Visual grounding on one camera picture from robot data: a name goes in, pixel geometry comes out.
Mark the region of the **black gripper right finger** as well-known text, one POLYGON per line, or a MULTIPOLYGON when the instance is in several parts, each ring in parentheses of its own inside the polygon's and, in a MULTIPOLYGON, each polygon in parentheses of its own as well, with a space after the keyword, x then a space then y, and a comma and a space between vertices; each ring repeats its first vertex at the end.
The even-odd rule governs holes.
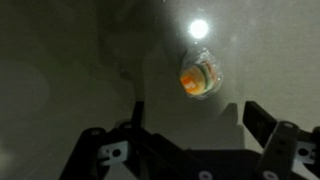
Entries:
POLYGON ((320 177, 320 127, 311 132, 272 117, 258 103, 245 103, 243 124, 263 148, 255 176, 258 180, 306 180, 292 171, 295 161, 320 177))

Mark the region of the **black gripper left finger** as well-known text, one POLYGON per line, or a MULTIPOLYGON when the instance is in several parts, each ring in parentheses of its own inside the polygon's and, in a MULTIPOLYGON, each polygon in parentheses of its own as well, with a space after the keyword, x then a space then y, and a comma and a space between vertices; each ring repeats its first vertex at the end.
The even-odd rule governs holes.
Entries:
POLYGON ((107 132, 84 130, 59 180, 104 180, 113 165, 123 164, 137 180, 185 180, 179 163, 182 149, 143 128, 144 102, 137 101, 132 117, 107 132))

